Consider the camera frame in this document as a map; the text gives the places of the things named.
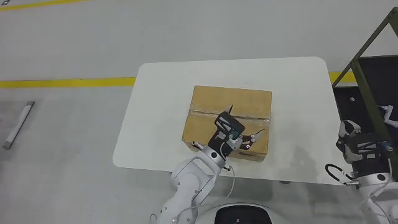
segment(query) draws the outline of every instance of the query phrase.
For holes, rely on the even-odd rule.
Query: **dark green metal frame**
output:
[[[347,67],[342,71],[342,73],[339,75],[339,77],[336,79],[336,81],[333,82],[332,87],[337,86],[337,84],[345,76],[345,74],[348,72],[348,70],[352,69],[355,79],[356,79],[356,82],[358,84],[358,88],[361,91],[363,100],[365,102],[366,108],[368,109],[368,113],[372,120],[374,129],[383,138],[391,141],[391,137],[386,128],[386,125],[384,124],[383,117],[380,114],[380,111],[377,107],[376,101],[374,100],[371,89],[366,81],[365,75],[364,75],[362,68],[358,61],[361,58],[366,58],[366,57],[361,57],[361,55],[372,44],[374,39],[376,39],[376,37],[381,33],[381,31],[388,24],[390,24],[390,26],[392,27],[392,29],[394,30],[394,32],[396,33],[396,35],[398,37],[398,7],[394,7],[391,10],[391,12],[387,15],[387,17],[381,22],[379,27],[377,27],[377,29],[373,32],[373,34],[370,36],[370,38],[365,42],[365,44],[361,47],[361,49],[358,51],[358,53],[349,62]],[[391,157],[391,161],[392,161],[392,164],[394,167],[394,169],[393,169],[394,178],[397,178],[398,155],[396,152]]]

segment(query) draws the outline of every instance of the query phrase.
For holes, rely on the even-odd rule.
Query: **cable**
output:
[[[389,166],[389,169],[390,169],[390,173],[389,173],[389,178],[388,178],[387,182],[386,182],[383,186],[381,186],[381,187],[375,189],[368,197],[366,197],[366,198],[359,204],[359,207],[361,207],[362,204],[363,204],[364,202],[366,202],[367,200],[370,199],[374,204],[376,204],[376,205],[381,209],[381,211],[383,212],[384,216],[387,218],[388,222],[391,224],[390,218],[387,216],[387,214],[385,213],[385,211],[380,207],[379,204],[377,204],[374,200],[371,199],[371,198],[373,198],[378,192],[380,192],[379,194],[381,194],[381,193],[384,191],[384,189],[387,187],[387,185],[391,182],[391,180],[392,180],[392,166],[391,166],[391,160],[390,160],[389,158],[388,158],[388,166]]]
[[[225,142],[223,142],[223,143],[221,144],[221,146],[220,146],[220,155],[221,155],[221,157],[226,161],[226,158],[225,158],[225,156],[224,156],[224,154],[223,154],[223,146],[224,146],[224,144],[225,144]]]
[[[377,202],[375,202],[375,201],[373,201],[373,200],[372,200],[372,202],[373,202],[374,204],[376,204],[376,205],[380,208],[380,210],[381,210],[381,211],[383,212],[383,214],[384,214],[384,217],[387,218],[388,223],[389,223],[389,224],[392,224],[390,218],[387,216],[387,213],[384,211],[384,209],[382,209],[382,208],[380,207],[380,205],[379,205]]]
[[[352,177],[350,177],[347,173],[345,173],[345,172],[343,171],[342,168],[340,168],[340,167],[338,167],[338,166],[336,166],[336,165],[334,165],[334,164],[327,164],[327,165],[325,165],[325,170],[326,170],[326,172],[330,175],[331,178],[335,179],[337,182],[339,182],[339,183],[341,183],[341,184],[344,184],[344,185],[347,185],[347,182],[342,182],[337,176],[333,175],[333,173],[330,172],[329,167],[332,167],[332,168],[337,169],[337,170],[340,171],[343,175],[345,175],[349,180],[351,180],[351,181],[354,180],[354,179],[353,179]]]
[[[229,166],[229,169],[232,170],[232,173],[233,173],[233,180],[232,180],[231,190],[229,191],[228,195],[227,195],[224,199],[227,199],[227,198],[231,195],[231,193],[232,193],[232,191],[233,191],[233,189],[234,189],[234,186],[235,186],[235,171],[234,171],[234,168],[233,168],[232,166]],[[219,202],[220,200],[221,200],[221,199],[215,200],[214,202],[211,202],[211,203],[199,204],[199,205],[196,205],[196,206],[184,208],[184,209],[181,210],[181,212],[177,215],[177,217],[176,217],[176,223],[178,223],[178,219],[180,218],[180,215],[181,215],[184,211],[186,211],[186,210],[188,210],[188,209],[194,209],[194,208],[200,208],[200,207],[204,207],[204,206],[213,205],[214,203]]]

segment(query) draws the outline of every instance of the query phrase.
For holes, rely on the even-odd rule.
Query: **cardboard box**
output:
[[[255,134],[262,129],[265,131],[250,149],[238,149],[230,157],[262,161],[268,151],[271,99],[270,91],[195,86],[182,141],[193,151],[196,151],[193,141],[208,144],[217,130],[214,124],[216,117],[233,106],[230,114],[244,125],[243,135]]]

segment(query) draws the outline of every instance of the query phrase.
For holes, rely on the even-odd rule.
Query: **floor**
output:
[[[11,0],[27,4],[50,0]],[[341,71],[397,0],[99,0],[0,12],[0,80],[134,77],[146,62],[319,56]],[[368,55],[396,54],[390,29]],[[112,163],[131,87],[0,89],[36,101],[0,149],[0,223],[148,223],[169,173]],[[222,177],[208,201],[228,193]],[[352,187],[237,179],[292,223],[364,223]]]

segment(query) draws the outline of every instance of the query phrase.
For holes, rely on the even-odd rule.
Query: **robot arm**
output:
[[[343,153],[345,161],[352,165],[351,176],[345,185],[355,185],[364,199],[359,207],[370,224],[398,223],[398,183],[392,178],[389,153],[394,149],[385,139],[376,133],[363,134],[361,128],[352,121],[342,121],[337,148]]]
[[[194,142],[193,146],[199,151],[173,171],[171,179],[177,192],[162,207],[157,224],[195,223],[198,207],[202,206],[202,202],[213,190],[221,170],[227,169],[226,158],[232,151],[251,145],[256,138],[259,139],[262,131],[250,136],[242,135],[244,126],[230,115],[231,110],[232,107],[216,118],[217,130],[208,146]],[[195,161],[202,161],[212,171],[212,175],[207,175]]]

